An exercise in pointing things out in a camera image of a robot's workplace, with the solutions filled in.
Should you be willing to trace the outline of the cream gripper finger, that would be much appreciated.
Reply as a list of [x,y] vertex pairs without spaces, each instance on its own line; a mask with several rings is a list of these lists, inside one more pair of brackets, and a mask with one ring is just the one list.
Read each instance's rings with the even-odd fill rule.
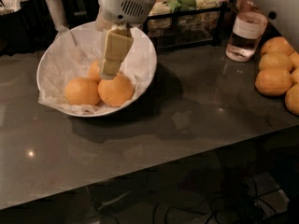
[[98,12],[96,21],[95,21],[95,28],[97,31],[104,31],[109,30],[112,27],[112,23],[108,22],[104,19],[103,14],[101,11]]
[[107,31],[103,61],[100,68],[100,77],[102,79],[112,79],[118,74],[121,63],[126,58],[133,43],[134,39],[128,29]]

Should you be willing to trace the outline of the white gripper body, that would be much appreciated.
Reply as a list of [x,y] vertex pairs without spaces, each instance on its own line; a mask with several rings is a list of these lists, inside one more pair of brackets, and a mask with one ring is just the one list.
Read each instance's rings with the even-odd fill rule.
[[156,0],[99,0],[106,21],[138,26],[146,21]]

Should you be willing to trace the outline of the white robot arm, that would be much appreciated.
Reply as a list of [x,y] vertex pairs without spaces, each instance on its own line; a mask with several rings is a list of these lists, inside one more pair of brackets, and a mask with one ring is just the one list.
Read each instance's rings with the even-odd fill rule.
[[129,53],[134,39],[132,27],[143,24],[156,0],[99,0],[95,27],[104,35],[100,78],[114,78]]

